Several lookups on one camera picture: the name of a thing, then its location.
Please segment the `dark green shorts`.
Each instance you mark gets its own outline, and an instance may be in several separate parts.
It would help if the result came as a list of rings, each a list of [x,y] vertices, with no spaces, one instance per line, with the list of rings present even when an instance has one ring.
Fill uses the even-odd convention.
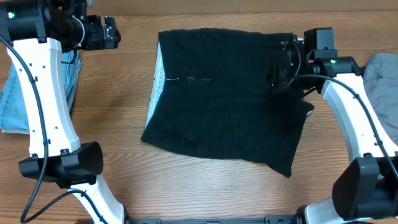
[[[166,151],[242,159],[289,177],[307,114],[301,90],[271,93],[268,74],[291,33],[159,33],[165,81],[141,139]]]

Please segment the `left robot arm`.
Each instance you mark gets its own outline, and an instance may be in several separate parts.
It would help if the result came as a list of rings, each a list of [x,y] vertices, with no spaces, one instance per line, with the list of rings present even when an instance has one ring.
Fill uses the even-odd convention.
[[[17,70],[29,121],[24,177],[54,182],[74,195],[93,223],[131,223],[103,177],[97,142],[81,143],[72,125],[62,79],[62,54],[115,49],[114,17],[88,15],[86,1],[3,1],[1,42]]]

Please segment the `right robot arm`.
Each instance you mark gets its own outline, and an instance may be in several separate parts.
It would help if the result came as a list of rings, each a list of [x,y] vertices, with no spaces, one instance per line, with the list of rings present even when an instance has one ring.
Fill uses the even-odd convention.
[[[333,29],[307,30],[280,44],[287,66],[273,65],[271,91],[299,87],[317,91],[339,124],[349,166],[333,184],[331,196],[304,205],[294,215],[268,215],[266,223],[369,223],[397,216],[397,145],[382,127],[363,85],[361,69],[350,56],[340,57]]]

